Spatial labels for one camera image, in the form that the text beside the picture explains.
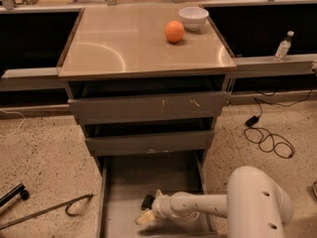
bowl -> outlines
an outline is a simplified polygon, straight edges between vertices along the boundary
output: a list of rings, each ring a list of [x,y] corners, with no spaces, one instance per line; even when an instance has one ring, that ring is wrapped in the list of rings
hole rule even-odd
[[[185,7],[180,9],[178,14],[187,31],[197,31],[209,16],[208,11],[200,7]]]

orange ball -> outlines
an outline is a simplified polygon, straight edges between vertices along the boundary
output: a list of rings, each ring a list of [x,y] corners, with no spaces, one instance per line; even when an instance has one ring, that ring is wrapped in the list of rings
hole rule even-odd
[[[178,21],[170,21],[165,26],[165,36],[171,43],[179,42],[184,35],[184,26]]]

bottle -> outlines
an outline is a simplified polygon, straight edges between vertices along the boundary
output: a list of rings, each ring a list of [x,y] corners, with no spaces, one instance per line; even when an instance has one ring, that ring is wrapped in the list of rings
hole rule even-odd
[[[293,31],[288,31],[287,36],[280,42],[275,54],[276,60],[282,60],[283,58],[286,57],[289,51],[289,48],[291,46],[291,38],[293,37],[293,35],[294,35]]]

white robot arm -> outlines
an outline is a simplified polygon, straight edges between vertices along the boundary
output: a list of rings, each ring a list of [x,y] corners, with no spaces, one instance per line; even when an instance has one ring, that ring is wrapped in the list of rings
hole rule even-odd
[[[228,218],[230,238],[283,238],[283,225],[292,219],[293,207],[287,193],[253,167],[232,173],[227,195],[177,192],[168,196],[158,190],[152,205],[154,218],[193,221],[199,213]]]

table top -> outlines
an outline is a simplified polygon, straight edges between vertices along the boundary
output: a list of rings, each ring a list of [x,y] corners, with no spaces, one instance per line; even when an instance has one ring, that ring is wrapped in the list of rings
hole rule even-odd
[[[87,6],[59,69],[61,78],[106,78],[210,73],[236,68],[207,21],[172,44],[164,27],[188,4]]]

